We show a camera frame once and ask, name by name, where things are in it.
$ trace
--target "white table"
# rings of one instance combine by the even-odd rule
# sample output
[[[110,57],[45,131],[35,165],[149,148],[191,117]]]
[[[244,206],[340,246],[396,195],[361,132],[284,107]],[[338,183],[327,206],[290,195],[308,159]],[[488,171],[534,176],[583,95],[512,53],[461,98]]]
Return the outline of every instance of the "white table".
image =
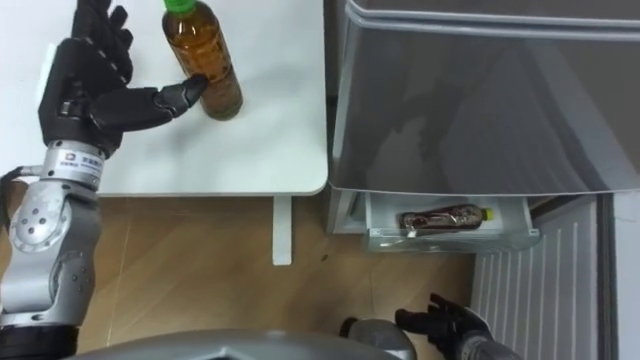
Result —
[[[274,252],[274,261],[290,263],[290,196],[315,194],[327,180],[323,1],[205,2],[220,19],[243,108],[233,120],[218,122],[197,106],[166,126],[126,134],[106,164],[100,193],[274,196],[274,246],[284,246],[283,252]],[[126,27],[134,35],[130,86],[182,81],[162,32],[162,1],[115,3],[128,10]],[[75,4],[0,3],[2,173],[43,161],[37,118],[41,73],[48,73],[43,62],[47,47],[69,35]],[[13,37],[18,31],[22,34]]]

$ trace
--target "brown liquid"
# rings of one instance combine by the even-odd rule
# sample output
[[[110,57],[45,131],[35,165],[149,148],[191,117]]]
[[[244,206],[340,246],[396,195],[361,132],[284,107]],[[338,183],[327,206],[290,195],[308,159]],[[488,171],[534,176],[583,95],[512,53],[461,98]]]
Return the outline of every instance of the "brown liquid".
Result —
[[[185,74],[199,73],[209,78],[209,87],[200,99],[207,115],[218,120],[234,117],[242,106],[242,92],[211,9],[198,1],[191,12],[167,12],[162,27]]]

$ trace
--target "refrigerator drawer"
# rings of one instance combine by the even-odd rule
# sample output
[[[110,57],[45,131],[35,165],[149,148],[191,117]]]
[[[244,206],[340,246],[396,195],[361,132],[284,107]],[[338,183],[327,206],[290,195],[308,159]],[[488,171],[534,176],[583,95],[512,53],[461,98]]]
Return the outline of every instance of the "refrigerator drawer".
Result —
[[[526,198],[416,196],[366,193],[365,247],[371,252],[494,252],[524,250],[540,240]],[[494,217],[477,230],[411,233],[398,225],[398,215],[459,204],[490,208]]]
[[[640,188],[640,30],[372,21],[347,10],[334,187]]]

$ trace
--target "refrigerator door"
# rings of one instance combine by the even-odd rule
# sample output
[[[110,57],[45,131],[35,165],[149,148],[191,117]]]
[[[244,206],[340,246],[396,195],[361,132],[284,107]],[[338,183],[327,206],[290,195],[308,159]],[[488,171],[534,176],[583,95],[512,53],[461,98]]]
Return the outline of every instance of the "refrigerator door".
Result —
[[[640,27],[635,0],[350,0],[369,18]]]
[[[349,12],[331,184],[531,195],[640,188],[640,31]]]

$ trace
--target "label on robot arm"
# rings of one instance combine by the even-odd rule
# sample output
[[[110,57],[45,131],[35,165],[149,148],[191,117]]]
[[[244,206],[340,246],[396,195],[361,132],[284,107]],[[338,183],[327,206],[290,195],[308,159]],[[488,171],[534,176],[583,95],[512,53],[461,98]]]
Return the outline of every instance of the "label on robot arm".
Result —
[[[79,171],[97,178],[102,176],[103,165],[100,157],[73,150],[60,151],[56,159],[57,169]]]

